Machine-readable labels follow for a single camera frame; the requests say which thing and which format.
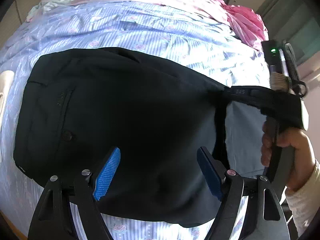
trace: floor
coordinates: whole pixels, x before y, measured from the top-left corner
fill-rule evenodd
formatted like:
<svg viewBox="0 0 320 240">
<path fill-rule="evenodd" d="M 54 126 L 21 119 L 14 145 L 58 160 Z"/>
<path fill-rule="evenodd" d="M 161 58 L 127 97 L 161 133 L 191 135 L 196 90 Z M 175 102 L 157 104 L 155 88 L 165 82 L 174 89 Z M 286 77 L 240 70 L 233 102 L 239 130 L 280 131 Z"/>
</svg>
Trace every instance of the floor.
<svg viewBox="0 0 320 240">
<path fill-rule="evenodd" d="M 15 0 L 0 22 L 0 49 L 8 38 L 25 21 L 31 8 L 41 0 Z"/>
</svg>

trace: green curtain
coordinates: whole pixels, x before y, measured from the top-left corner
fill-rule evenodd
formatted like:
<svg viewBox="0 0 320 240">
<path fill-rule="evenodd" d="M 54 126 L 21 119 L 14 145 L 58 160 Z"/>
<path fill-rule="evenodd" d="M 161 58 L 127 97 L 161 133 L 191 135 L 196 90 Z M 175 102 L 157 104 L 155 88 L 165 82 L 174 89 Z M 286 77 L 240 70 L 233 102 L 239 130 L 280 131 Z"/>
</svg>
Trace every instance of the green curtain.
<svg viewBox="0 0 320 240">
<path fill-rule="evenodd" d="M 303 0 L 265 0 L 257 11 L 269 39 L 291 43 L 300 65 L 320 50 L 320 27 Z"/>
</svg>

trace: forearm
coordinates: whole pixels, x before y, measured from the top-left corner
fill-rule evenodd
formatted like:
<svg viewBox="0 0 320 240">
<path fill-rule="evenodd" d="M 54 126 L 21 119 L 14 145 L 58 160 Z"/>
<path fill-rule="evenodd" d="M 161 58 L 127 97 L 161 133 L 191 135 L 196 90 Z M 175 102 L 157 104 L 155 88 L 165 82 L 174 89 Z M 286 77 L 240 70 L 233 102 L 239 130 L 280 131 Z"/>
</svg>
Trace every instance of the forearm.
<svg viewBox="0 0 320 240">
<path fill-rule="evenodd" d="M 307 183 L 297 192 L 286 190 L 286 199 L 300 236 L 320 207 L 320 165 L 317 161 Z"/>
</svg>

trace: white object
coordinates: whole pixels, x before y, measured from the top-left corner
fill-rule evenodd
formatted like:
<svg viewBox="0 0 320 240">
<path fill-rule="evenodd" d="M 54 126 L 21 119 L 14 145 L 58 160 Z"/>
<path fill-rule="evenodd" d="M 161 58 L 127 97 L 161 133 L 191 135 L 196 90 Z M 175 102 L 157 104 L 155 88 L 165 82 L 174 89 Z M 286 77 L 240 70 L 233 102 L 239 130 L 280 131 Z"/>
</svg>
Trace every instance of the white object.
<svg viewBox="0 0 320 240">
<path fill-rule="evenodd" d="M 2 127 L 3 113 L 5 109 L 5 103 L 7 102 L 9 89 L 12 85 L 14 78 L 14 72 L 11 70 L 3 71 L 0 74 L 0 129 Z M 2 162 L 2 154 L 0 148 L 0 162 Z"/>
</svg>

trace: dark blue gripper pad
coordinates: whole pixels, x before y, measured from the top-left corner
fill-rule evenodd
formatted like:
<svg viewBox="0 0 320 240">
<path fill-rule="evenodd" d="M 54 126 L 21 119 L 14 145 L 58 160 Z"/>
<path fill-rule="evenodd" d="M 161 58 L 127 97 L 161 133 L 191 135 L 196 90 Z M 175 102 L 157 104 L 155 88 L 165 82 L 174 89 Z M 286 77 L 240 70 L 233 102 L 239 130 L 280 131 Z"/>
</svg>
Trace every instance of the dark blue gripper pad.
<svg viewBox="0 0 320 240">
<path fill-rule="evenodd" d="M 203 151 L 202 147 L 197 151 L 197 161 L 211 194 L 216 196 L 219 201 L 222 201 L 224 194 L 221 190 L 221 178 L 215 171 L 209 160 L 209 156 Z"/>
<path fill-rule="evenodd" d="M 106 164 L 103 166 L 99 175 L 96 179 L 96 187 L 93 192 L 93 197 L 96 201 L 100 200 L 103 197 L 110 186 L 110 183 L 113 179 L 116 169 L 120 163 L 120 149 L 115 148 L 111 153 Z"/>
</svg>

